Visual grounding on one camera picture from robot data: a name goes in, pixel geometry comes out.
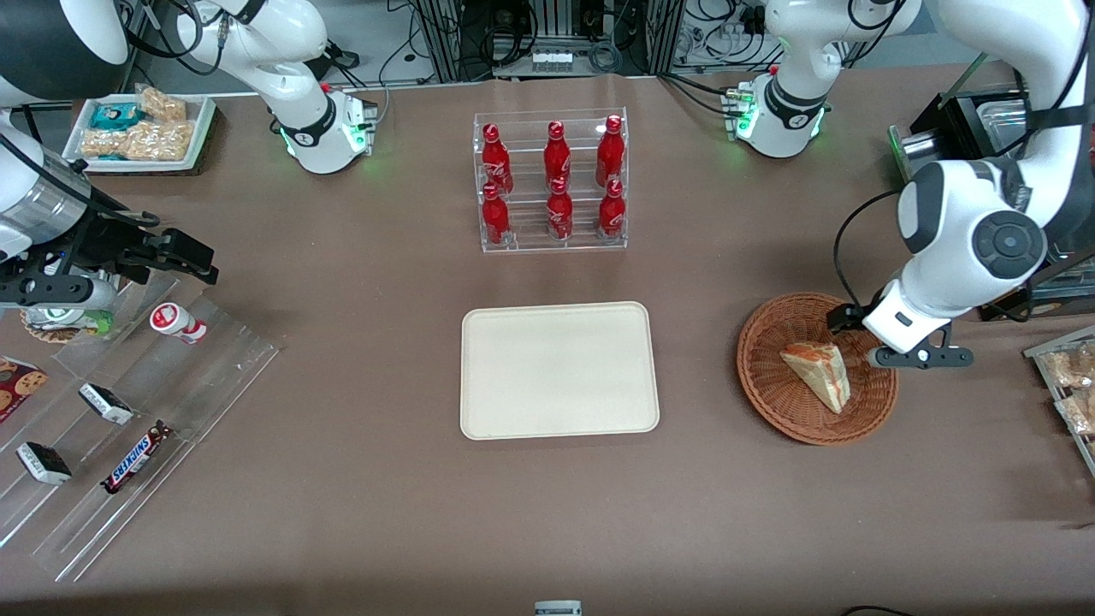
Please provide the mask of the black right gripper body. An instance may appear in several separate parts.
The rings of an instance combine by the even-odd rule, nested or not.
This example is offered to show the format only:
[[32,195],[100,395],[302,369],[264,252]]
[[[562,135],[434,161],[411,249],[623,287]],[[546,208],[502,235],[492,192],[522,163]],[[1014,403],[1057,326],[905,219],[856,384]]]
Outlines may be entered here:
[[107,270],[143,281],[139,268],[174,270],[175,265],[159,251],[162,242],[153,229],[160,226],[157,216],[85,214],[58,241],[58,274],[74,275],[78,270]]

